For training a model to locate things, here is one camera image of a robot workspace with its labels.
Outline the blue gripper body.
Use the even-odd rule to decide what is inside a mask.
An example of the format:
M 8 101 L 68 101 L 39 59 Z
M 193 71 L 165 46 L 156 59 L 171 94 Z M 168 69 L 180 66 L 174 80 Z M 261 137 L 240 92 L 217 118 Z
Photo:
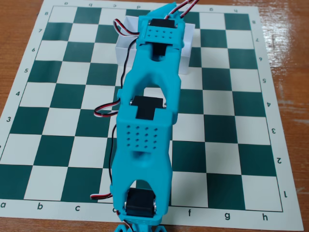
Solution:
M 163 20 L 175 20 L 175 23 L 184 23 L 179 10 L 186 5 L 186 2 L 180 4 L 169 3 L 151 12 L 151 24 L 163 22 Z

